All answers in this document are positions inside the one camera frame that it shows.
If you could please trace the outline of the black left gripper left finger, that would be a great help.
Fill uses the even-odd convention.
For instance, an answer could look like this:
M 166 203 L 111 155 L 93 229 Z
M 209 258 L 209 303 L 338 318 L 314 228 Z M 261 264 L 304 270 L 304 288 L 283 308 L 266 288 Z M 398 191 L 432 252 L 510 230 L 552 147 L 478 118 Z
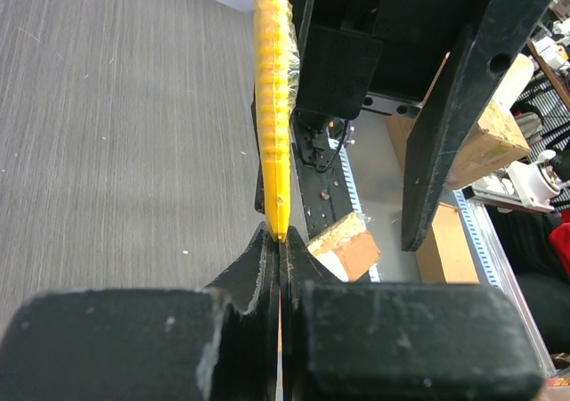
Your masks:
M 260 225 L 199 290 L 53 291 L 1 342 L 4 400 L 272 400 L 277 246 Z

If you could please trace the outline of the brown cardboard express box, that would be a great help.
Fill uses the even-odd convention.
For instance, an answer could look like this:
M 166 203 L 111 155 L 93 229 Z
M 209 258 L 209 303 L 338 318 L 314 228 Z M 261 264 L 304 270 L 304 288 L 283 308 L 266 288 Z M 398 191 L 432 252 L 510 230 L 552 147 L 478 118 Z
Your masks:
M 367 274 L 381 251 L 360 213 L 351 212 L 310 240 L 309 252 L 342 282 Z

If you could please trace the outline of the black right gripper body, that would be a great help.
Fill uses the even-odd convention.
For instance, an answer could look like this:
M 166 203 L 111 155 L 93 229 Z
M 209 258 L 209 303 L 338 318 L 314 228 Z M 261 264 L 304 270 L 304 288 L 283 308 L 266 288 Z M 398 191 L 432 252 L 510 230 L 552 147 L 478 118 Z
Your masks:
M 302 120 L 355 119 L 367 94 L 420 102 L 482 0 L 290 0 Z

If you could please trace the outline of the yellow utility knife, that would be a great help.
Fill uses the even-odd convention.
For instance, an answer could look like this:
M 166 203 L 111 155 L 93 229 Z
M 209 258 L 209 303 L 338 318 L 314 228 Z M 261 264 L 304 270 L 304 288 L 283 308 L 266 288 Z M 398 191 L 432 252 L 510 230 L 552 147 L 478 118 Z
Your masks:
M 289 0 L 254 0 L 255 107 L 264 212 L 275 241 L 284 242 L 291 210 L 289 118 L 298 65 Z

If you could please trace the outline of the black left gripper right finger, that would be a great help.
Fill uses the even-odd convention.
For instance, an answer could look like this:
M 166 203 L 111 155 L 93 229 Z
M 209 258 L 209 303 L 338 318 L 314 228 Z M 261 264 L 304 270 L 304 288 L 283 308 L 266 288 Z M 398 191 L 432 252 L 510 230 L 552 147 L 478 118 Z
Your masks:
M 544 375 L 485 284 L 341 282 L 297 229 L 280 246 L 287 400 L 531 400 Z

